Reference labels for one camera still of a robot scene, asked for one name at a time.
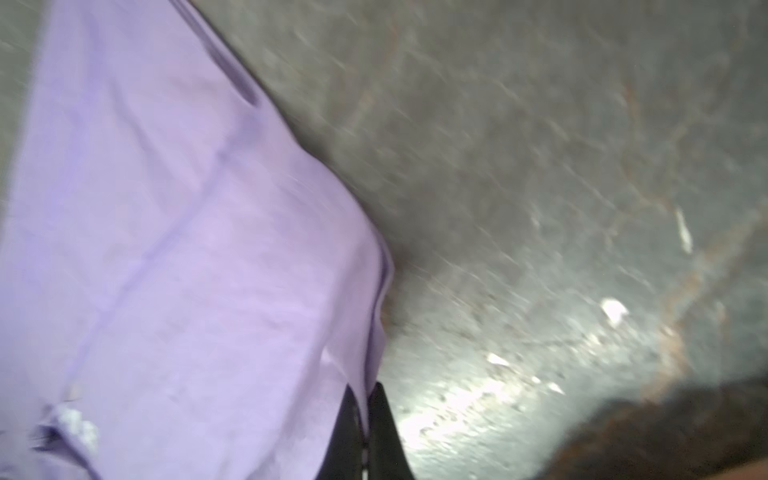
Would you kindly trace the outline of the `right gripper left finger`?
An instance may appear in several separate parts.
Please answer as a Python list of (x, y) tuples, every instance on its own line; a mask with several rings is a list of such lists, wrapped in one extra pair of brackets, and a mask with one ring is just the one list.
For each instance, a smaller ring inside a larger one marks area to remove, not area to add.
[(364, 447), (357, 400), (347, 387), (316, 480), (361, 480)]

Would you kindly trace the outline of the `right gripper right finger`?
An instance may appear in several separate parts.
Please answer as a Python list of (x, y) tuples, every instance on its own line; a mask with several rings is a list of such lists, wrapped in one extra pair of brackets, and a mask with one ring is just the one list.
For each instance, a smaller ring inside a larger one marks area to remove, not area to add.
[(370, 480), (414, 480), (383, 385), (377, 382), (368, 399)]

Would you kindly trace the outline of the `purple SHINE t-shirt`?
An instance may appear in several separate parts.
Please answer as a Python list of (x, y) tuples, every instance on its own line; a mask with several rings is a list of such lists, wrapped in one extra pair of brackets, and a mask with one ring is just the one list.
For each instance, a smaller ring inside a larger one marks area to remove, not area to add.
[(53, 1), (1, 239), (5, 479), (314, 479), (392, 275), (186, 1)]

